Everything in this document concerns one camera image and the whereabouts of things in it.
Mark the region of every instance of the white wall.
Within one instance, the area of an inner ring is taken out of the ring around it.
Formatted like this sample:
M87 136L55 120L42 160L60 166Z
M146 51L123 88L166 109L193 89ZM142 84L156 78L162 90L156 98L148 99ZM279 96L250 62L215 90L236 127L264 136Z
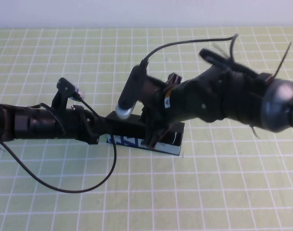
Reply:
M292 25L293 0L0 0L0 27Z

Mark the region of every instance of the cutting mat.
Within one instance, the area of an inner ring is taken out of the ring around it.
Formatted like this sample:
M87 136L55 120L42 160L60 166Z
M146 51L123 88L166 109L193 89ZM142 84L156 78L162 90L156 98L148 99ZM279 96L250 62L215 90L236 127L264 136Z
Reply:
M132 67L151 50L176 40L239 33L235 59L274 73L293 27L23 28L0 29L0 103L50 104L66 77L108 115ZM216 45L227 51L229 42ZM199 56L214 43L169 47L150 59L149 74L184 80L210 65ZM293 80L293 45L279 78ZM134 113L140 114L141 104ZM57 193L36 183L0 150L0 231L293 230L293 129L279 134L223 120L186 122L180 156L117 147L110 179L84 194ZM53 186L77 190L99 183L113 149L78 141L8 143Z

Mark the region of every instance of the sticker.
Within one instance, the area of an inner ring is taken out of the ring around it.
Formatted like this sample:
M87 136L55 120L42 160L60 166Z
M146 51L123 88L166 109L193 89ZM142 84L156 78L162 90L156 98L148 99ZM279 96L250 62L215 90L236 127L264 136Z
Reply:
M107 135L107 143L112 143L111 136L109 134L106 134L106 135ZM142 139L114 135L114 141L117 145L148 150L147 147L141 144ZM154 147L154 151L173 154L173 155L179 155L180 146L158 142Z
M170 97L165 98L165 108L170 107Z

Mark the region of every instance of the green cutting mat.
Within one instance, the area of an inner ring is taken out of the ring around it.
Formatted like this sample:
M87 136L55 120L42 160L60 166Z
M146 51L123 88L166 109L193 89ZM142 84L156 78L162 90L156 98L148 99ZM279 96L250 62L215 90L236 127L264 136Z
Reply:
M115 109L132 67L176 40L239 33L235 59L274 73L293 27L0 29L0 103L50 105L66 77L102 116ZM227 51L229 42L217 42ZM150 59L149 74L184 80L210 65L198 43L169 47ZM293 45L279 78L293 80ZM141 104L134 113L140 114ZM293 230L293 130L279 134L224 120L186 122L180 156L118 146L111 178L84 194L36 183L0 150L0 231ZM48 183L78 190L100 182L113 149L77 141L8 143Z

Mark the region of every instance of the black cable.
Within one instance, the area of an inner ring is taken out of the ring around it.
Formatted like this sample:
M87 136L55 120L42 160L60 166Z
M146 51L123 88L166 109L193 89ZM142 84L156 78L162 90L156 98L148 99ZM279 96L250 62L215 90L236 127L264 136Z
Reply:
M234 61L233 48L234 48L234 44L235 44L235 41L236 41L237 37L238 37L238 34L235 34L235 35L233 36L233 38L232 38L232 42L231 42L231 45L229 46L230 60L231 60L231 62L233 62L233 63L235 62L235 61Z
M84 102L81 98L79 99L88 109L90 109L92 111L92 113L100 120L102 121L103 123L106 124L106 122L86 103ZM39 182L40 184L52 189L52 190L55 190L55 191L59 191L59 192L62 192L62 193L85 193L85 192L89 192L89 191L92 191L98 187L100 187L102 184L104 184L108 178L111 176L112 172L114 171L114 168L115 168L115 165L116 165L116 143L115 143L115 140L114 140L114 136L111 132L109 132L110 136L111 136L111 139L112 139L112 144L113 144L113 149L114 149L114 160L113 160L113 164L112 164L112 167L111 167L111 170L110 172L108 173L108 175L100 182L98 183L97 185L91 187L91 188L88 188L88 189L83 189L83 190L65 190L65 189L59 189L59 188L56 188L52 185L49 185L47 184L46 182L42 181L40 178L38 178L33 172L31 172L31 170L29 170L25 165L24 163L16 156L16 154L0 139L0 144L9 152L9 154L18 162L18 164L20 164L20 166L32 177L34 178L37 182Z
M186 40L186 41L178 41L178 42L171 42L165 45L162 45L160 47L157 47L156 49L154 49L152 52L150 52L144 59L148 60L153 54L155 54L157 51L166 48L166 47L170 47L170 46L174 46L174 45L179 45L179 44L184 44L184 43L195 43L195 42L214 42L214 41L229 41L232 40L235 37L228 37L228 38L205 38L205 39L194 39L194 40Z

